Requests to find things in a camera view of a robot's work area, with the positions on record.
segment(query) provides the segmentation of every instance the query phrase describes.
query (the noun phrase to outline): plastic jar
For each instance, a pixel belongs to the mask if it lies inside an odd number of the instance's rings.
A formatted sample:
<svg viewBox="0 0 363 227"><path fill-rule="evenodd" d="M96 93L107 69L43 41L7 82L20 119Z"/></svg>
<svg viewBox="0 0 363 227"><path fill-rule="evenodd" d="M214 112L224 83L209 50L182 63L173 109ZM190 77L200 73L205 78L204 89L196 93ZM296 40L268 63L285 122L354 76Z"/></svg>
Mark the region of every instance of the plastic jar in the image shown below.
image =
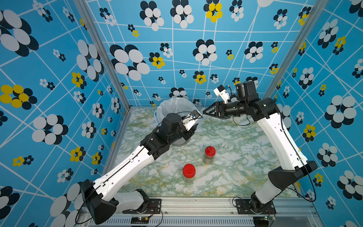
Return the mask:
<svg viewBox="0 0 363 227"><path fill-rule="evenodd" d="M216 149L212 146L207 147L204 151L203 162L207 165L212 164L215 155L216 155Z"/></svg>
<svg viewBox="0 0 363 227"><path fill-rule="evenodd" d="M186 182L192 182L195 176L195 167L192 164L186 164L183 168L183 175Z"/></svg>

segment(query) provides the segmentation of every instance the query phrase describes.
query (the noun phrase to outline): trash bin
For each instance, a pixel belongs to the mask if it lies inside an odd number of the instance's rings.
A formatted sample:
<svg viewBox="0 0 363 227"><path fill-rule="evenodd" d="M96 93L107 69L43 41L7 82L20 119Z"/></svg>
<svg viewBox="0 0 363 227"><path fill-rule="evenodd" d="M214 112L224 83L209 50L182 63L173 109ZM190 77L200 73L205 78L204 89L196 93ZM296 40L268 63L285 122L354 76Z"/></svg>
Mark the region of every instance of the trash bin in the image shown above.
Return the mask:
<svg viewBox="0 0 363 227"><path fill-rule="evenodd" d="M180 98L180 97L171 98L171 99L163 101L157 107L156 111L154 112L155 121L157 124L159 124L169 113L178 113L178 112L182 112L182 111L193 111L193 110L198 110L198 109L194 106L194 104L191 101L189 101L185 98ZM179 115L187 116L188 114L189 113L186 112L186 113L181 113ZM200 121L197 128L202 124L203 120L204 119L202 119ZM184 138L181 138L181 139L175 141L174 143L172 143L172 145L174 145L174 146L186 145L189 142L189 140L190 140L190 138L187 141L185 141Z"/></svg>

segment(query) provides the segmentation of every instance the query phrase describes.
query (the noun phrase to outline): red jar lid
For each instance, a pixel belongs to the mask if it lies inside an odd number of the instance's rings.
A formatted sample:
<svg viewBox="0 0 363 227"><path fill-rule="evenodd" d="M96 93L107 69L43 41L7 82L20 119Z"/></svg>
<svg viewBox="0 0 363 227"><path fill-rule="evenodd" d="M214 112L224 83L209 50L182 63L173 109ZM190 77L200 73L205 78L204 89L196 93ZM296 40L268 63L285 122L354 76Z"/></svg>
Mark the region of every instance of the red jar lid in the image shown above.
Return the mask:
<svg viewBox="0 0 363 227"><path fill-rule="evenodd" d="M195 175L195 167L192 164L186 164L183 168L183 175L186 178L192 178Z"/></svg>
<svg viewBox="0 0 363 227"><path fill-rule="evenodd" d="M208 157L213 157L216 155L216 149L212 146L209 146L205 149L205 154L208 156Z"/></svg>

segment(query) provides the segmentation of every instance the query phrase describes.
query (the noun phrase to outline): green marble pattern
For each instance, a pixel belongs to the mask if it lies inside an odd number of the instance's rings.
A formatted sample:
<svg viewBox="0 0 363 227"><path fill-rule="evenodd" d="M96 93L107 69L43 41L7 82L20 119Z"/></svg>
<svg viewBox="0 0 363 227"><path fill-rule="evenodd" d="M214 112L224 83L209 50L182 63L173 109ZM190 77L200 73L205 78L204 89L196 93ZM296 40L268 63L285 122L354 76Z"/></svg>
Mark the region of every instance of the green marble pattern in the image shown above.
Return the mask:
<svg viewBox="0 0 363 227"><path fill-rule="evenodd" d="M156 108L134 108L115 165L124 160L155 128ZM246 124L246 116L235 118ZM203 163L204 149L216 148L211 165ZM185 181L182 169L191 163L195 179ZM237 126L232 119L206 117L188 144L171 146L133 176L119 192L141 188L149 196L250 196L267 180L269 170L279 166L267 136L255 122ZM290 190L280 197L296 197Z"/></svg>

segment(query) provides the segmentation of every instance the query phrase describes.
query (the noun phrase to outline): blue patterned wallpaper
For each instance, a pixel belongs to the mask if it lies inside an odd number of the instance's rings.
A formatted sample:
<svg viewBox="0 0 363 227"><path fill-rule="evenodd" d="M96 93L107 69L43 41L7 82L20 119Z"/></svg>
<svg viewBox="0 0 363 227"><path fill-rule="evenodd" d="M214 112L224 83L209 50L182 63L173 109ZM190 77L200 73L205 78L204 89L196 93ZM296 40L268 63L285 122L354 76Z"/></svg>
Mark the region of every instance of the blue patterned wallpaper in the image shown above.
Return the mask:
<svg viewBox="0 0 363 227"><path fill-rule="evenodd" d="M0 10L0 227L73 226L124 107L72 0Z"/></svg>
<svg viewBox="0 0 363 227"><path fill-rule="evenodd" d="M272 98L318 164L300 180L325 226L362 227L363 2L329 0Z"/></svg>
<svg viewBox="0 0 363 227"><path fill-rule="evenodd" d="M220 84L252 80L263 96L315 0L87 3L131 105L208 106Z"/></svg>

